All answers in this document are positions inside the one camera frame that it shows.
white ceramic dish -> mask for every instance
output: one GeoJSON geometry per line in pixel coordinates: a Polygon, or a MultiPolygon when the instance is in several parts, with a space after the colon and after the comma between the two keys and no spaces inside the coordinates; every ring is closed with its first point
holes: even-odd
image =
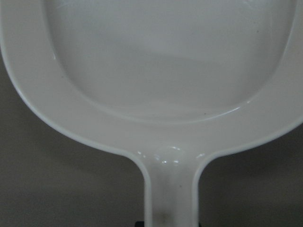
{"type": "Polygon", "coordinates": [[[139,166],[147,227],[196,227],[211,160],[303,121],[303,0],[1,0],[0,25],[29,108],[139,166]]]}

black object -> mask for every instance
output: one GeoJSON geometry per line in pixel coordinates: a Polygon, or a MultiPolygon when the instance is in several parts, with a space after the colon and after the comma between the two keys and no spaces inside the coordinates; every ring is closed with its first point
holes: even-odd
{"type": "Polygon", "coordinates": [[[137,221],[134,227],[144,227],[144,221],[137,221]]]}

handle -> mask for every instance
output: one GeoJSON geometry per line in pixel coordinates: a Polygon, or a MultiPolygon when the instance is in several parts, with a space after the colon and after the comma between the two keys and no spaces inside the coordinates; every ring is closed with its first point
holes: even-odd
{"type": "Polygon", "coordinates": [[[145,162],[145,227],[198,226],[198,163],[177,148],[145,162]]]}

gray background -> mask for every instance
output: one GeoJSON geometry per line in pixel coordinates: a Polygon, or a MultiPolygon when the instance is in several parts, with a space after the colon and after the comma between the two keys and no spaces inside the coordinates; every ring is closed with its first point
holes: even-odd
{"type": "MultiPolygon", "coordinates": [[[[143,177],[117,155],[75,142],[36,117],[0,59],[0,227],[133,227],[143,177]]],[[[218,158],[200,179],[203,227],[303,226],[303,125],[218,158]]]]}

white porcelain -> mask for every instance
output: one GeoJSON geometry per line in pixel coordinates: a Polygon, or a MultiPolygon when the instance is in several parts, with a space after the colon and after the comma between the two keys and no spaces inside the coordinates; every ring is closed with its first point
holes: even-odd
{"type": "Polygon", "coordinates": [[[198,226],[203,168],[303,121],[303,0],[1,0],[0,25],[29,108],[139,166],[147,227],[198,226]]]}

